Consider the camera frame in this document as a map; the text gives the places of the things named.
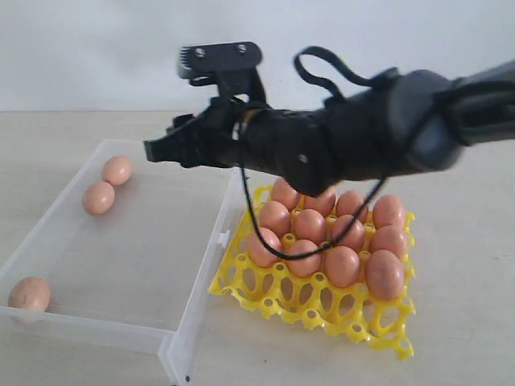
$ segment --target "plastic egg tray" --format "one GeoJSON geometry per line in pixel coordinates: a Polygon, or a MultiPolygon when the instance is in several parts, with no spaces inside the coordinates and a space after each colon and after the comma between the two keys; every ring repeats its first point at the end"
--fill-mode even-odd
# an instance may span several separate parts
{"type": "MultiPolygon", "coordinates": [[[[258,214],[260,207],[268,200],[272,186],[259,187],[253,193],[253,205],[258,214]]],[[[292,216],[303,209],[303,199],[292,216]]],[[[359,256],[365,262],[370,238],[375,232],[371,212],[365,223],[365,246],[359,256]]],[[[335,219],[334,212],[327,221],[335,219]]],[[[410,233],[412,213],[406,213],[404,231],[409,238],[409,246],[414,245],[410,233]]],[[[321,327],[328,335],[345,334],[354,342],[365,341],[373,349],[392,348],[399,359],[413,356],[414,349],[406,337],[406,320],[415,313],[414,302],[408,294],[409,280],[415,275],[410,262],[409,249],[402,258],[405,283],[399,298],[390,302],[376,299],[368,290],[364,280],[365,264],[361,265],[360,279],[354,285],[342,289],[333,286],[323,272],[310,277],[296,277],[284,261],[264,269],[255,265],[249,258],[245,241],[253,232],[249,213],[246,211],[227,248],[216,272],[209,292],[216,295],[231,294],[242,308],[260,310],[262,317],[269,319],[278,315],[285,323],[301,322],[308,330],[321,327]]],[[[283,245],[293,243],[292,233],[282,238],[283,245]]]]}

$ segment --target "egg tray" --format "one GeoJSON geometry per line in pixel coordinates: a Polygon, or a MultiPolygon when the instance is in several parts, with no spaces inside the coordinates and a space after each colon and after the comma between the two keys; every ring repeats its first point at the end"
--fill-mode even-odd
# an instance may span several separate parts
{"type": "MultiPolygon", "coordinates": [[[[253,193],[256,213],[268,200],[267,193],[271,188],[258,187],[253,193]]],[[[303,198],[292,211],[292,216],[302,209],[303,198]]],[[[369,256],[368,244],[375,233],[371,215],[370,212],[364,224],[365,245],[359,253],[362,263],[369,256]]],[[[330,223],[335,218],[333,210],[327,221],[330,223]]],[[[412,220],[414,215],[406,213],[404,231],[409,247],[414,245],[410,233],[412,220]]],[[[283,322],[294,324],[300,321],[308,330],[319,326],[328,335],[346,334],[352,342],[366,341],[373,349],[392,348],[400,360],[413,356],[413,346],[406,337],[406,320],[408,315],[415,314],[414,302],[408,294],[409,280],[415,275],[409,253],[402,258],[405,274],[402,294],[393,301],[385,302],[369,292],[364,280],[365,264],[361,264],[357,283],[345,289],[331,284],[323,272],[313,273],[310,277],[296,277],[288,270],[285,261],[279,261],[270,268],[255,265],[245,247],[246,238],[251,232],[253,226],[246,211],[210,285],[210,294],[231,294],[243,309],[260,310],[266,319],[277,314],[283,322]]],[[[284,246],[294,241],[292,233],[282,238],[284,246]]]]}

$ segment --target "screw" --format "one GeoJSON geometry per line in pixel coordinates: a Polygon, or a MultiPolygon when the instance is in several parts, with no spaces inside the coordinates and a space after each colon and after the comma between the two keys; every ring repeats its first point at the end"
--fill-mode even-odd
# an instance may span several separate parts
{"type": "Polygon", "coordinates": [[[204,58],[206,56],[206,51],[203,48],[196,48],[195,55],[197,58],[204,58]]]}

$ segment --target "transparent container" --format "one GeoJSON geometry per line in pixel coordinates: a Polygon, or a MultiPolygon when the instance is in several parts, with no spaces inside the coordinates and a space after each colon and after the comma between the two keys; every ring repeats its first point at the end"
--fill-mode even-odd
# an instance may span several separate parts
{"type": "Polygon", "coordinates": [[[153,164],[141,142],[103,141],[0,270],[0,326],[155,355],[171,384],[189,384],[240,193],[232,170],[153,164]],[[108,212],[90,216],[82,195],[114,155],[133,161],[133,176],[108,212]],[[27,276],[48,279],[48,312],[7,306],[27,276]]]}

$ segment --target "robotic arm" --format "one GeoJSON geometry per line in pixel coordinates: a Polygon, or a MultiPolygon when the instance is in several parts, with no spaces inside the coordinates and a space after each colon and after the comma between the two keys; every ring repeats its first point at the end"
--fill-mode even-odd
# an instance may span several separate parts
{"type": "MultiPolygon", "coordinates": [[[[239,166],[249,208],[245,168],[282,176],[310,196],[344,179],[378,179],[356,220],[388,177],[446,170],[466,147],[515,139],[515,61],[455,80],[396,68],[365,79],[334,53],[308,47],[295,57],[295,69],[331,94],[312,111],[270,107],[257,71],[261,61],[251,42],[183,48],[179,76],[193,86],[215,84],[219,96],[199,115],[177,117],[163,138],[144,141],[147,159],[187,168],[239,166]],[[306,71],[302,55],[327,61],[365,90],[345,97],[330,80],[306,71]]],[[[352,225],[313,253],[332,248],[352,225]]],[[[284,259],[313,254],[288,256],[262,243],[284,259]]]]}

